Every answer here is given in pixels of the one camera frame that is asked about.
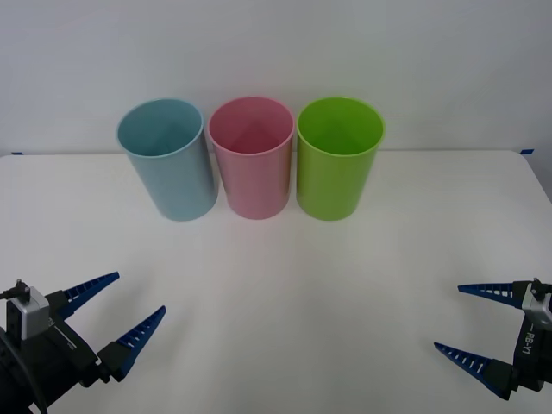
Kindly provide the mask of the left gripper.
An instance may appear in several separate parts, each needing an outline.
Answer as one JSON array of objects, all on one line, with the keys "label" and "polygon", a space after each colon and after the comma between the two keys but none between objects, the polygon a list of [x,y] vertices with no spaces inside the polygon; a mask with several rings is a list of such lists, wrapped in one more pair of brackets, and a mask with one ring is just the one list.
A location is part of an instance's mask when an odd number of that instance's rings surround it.
[{"label": "left gripper", "polygon": [[119,278],[119,272],[113,272],[46,295],[50,317],[62,320],[52,319],[47,330],[22,341],[22,357],[48,406],[77,384],[123,381],[165,316],[166,307],[161,306],[96,355],[63,320]]}]

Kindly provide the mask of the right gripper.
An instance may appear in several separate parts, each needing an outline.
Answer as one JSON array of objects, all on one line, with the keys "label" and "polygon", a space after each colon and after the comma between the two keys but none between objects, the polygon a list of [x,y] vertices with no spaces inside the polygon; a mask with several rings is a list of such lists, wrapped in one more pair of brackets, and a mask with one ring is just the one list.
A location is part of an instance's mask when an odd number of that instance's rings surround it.
[{"label": "right gripper", "polygon": [[[484,283],[458,285],[459,292],[522,309],[529,281],[511,283]],[[511,364],[452,348],[440,342],[437,349],[456,366],[483,384],[495,396],[509,400],[513,385],[513,367],[517,370],[520,386],[540,392],[545,383],[551,383],[551,332],[538,328],[524,317]]]}]

